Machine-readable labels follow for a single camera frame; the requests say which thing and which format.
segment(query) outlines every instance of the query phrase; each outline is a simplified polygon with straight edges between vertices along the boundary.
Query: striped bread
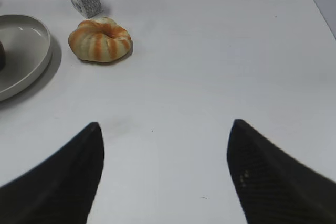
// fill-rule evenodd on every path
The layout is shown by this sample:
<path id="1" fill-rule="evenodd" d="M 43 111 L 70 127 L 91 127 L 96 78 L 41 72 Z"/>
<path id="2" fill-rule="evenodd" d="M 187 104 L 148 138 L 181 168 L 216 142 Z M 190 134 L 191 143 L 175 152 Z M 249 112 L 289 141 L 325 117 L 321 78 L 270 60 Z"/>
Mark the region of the striped bread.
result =
<path id="1" fill-rule="evenodd" d="M 110 18 L 84 20 L 70 34 L 69 46 L 81 60 L 112 62 L 130 51 L 131 37 Z"/>

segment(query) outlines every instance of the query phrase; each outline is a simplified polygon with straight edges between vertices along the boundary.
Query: table surface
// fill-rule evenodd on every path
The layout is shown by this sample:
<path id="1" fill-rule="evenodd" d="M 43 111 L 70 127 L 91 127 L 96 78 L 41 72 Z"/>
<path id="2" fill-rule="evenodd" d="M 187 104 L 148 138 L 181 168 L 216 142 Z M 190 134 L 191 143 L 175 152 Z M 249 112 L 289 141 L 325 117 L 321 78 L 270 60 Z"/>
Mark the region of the table surface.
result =
<path id="1" fill-rule="evenodd" d="M 0 0 L 54 38 L 46 73 L 0 103 L 0 185 L 98 121 L 88 223 L 244 223 L 226 164 L 235 118 L 336 180 L 336 42 L 313 0 L 101 1 L 134 41 L 110 66 L 71 52 L 83 17 L 70 0 Z"/>

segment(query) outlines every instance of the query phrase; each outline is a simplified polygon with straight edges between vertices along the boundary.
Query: dark object on plate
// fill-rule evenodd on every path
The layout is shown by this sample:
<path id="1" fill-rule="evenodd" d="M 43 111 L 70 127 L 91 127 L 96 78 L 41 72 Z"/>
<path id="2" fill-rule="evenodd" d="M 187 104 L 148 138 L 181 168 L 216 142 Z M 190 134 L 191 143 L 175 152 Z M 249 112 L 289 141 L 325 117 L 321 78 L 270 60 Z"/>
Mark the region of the dark object on plate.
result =
<path id="1" fill-rule="evenodd" d="M 0 41 L 0 70 L 2 70 L 5 65 L 6 65 L 5 49 L 4 49 L 4 46 L 2 45 L 2 43 Z"/>
<path id="2" fill-rule="evenodd" d="M 0 188 L 0 223 L 86 223 L 103 159 L 101 130 L 91 123 L 53 156 Z"/>
<path id="3" fill-rule="evenodd" d="M 234 122 L 227 161 L 249 224 L 336 223 L 336 184 L 243 120 Z"/>

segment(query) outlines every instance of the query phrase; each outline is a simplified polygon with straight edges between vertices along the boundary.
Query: plate rim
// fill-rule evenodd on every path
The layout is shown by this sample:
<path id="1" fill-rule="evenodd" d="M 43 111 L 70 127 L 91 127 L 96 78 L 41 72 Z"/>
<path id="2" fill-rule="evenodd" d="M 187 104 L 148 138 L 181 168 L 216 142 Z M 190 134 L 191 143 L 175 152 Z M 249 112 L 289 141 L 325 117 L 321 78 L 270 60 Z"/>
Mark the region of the plate rim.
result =
<path id="1" fill-rule="evenodd" d="M 46 52 L 46 55 L 43 57 L 43 59 L 30 71 L 29 74 L 25 75 L 22 79 L 20 79 L 19 81 L 17 81 L 16 83 L 14 83 L 13 85 L 11 85 L 10 87 L 4 89 L 4 90 L 0 90 L 0 102 L 4 101 L 18 93 L 20 93 L 21 91 L 25 90 L 26 88 L 28 88 L 34 81 L 36 81 L 36 79 L 43 73 L 43 71 L 46 69 L 48 63 L 50 62 L 51 59 L 51 35 L 50 35 L 50 31 L 48 29 L 48 27 L 38 18 L 35 18 L 33 16 L 30 15 L 25 15 L 25 14 L 5 14 L 5 15 L 0 15 L 0 19 L 2 17 L 6 17 L 6 16 L 21 16 L 21 17 L 28 17 L 31 18 L 35 21 L 37 21 L 38 23 L 40 23 L 43 28 L 46 30 L 47 32 L 47 39 L 48 39 L 48 50 Z M 19 86 L 21 83 L 23 82 L 27 82 L 26 84 L 23 84 L 22 87 L 17 87 Z"/>

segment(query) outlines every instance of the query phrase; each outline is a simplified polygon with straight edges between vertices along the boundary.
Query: white plate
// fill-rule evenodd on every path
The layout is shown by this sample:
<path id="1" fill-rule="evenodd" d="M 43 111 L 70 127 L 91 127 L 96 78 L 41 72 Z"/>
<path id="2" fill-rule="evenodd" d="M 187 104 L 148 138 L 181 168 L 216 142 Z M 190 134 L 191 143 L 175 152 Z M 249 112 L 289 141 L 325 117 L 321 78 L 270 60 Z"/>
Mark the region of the white plate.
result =
<path id="1" fill-rule="evenodd" d="M 0 101 L 31 85 L 51 58 L 48 28 L 25 15 L 0 16 L 0 41 L 6 52 L 6 66 L 0 71 Z"/>

